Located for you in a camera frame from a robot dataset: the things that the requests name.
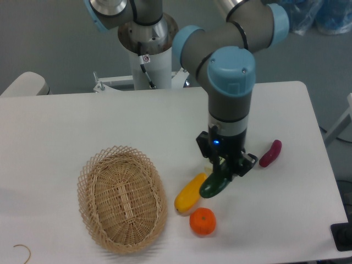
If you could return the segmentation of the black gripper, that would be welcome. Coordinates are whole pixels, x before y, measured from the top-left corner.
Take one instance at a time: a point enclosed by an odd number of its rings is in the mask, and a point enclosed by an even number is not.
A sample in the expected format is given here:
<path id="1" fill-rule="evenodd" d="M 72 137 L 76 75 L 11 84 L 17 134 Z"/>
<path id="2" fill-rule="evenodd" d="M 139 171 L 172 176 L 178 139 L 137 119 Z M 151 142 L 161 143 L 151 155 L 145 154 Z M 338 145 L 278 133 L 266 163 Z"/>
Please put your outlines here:
<path id="1" fill-rule="evenodd" d="M 253 169 L 259 160 L 257 156 L 246 153 L 244 150 L 247 129 L 237 135 L 220 135 L 219 127 L 208 127 L 208 132 L 202 131 L 196 138 L 196 142 L 204 158 L 208 158 L 213 166 L 213 172 L 219 172 L 220 157 L 225 159 L 229 168 L 228 180 L 235 177 L 243 177 Z"/>

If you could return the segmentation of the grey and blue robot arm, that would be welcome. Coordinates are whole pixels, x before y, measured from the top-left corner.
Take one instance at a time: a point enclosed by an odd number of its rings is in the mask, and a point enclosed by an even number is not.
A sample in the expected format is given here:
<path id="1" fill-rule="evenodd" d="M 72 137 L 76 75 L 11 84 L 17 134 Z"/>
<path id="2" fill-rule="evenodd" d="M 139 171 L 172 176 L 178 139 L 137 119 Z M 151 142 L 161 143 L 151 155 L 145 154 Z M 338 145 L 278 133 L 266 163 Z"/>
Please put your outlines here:
<path id="1" fill-rule="evenodd" d="M 167 89 L 174 79 L 171 57 L 208 94 L 208 132 L 198 144 L 213 165 L 212 176 L 225 182 L 246 174 L 256 163 L 244 142 L 255 84 L 253 53 L 286 38 L 289 19 L 278 4 L 218 1 L 225 23 L 211 31 L 189 25 L 178 29 L 161 1 L 85 1 L 97 28 L 118 29 L 130 53 L 137 90 Z"/>

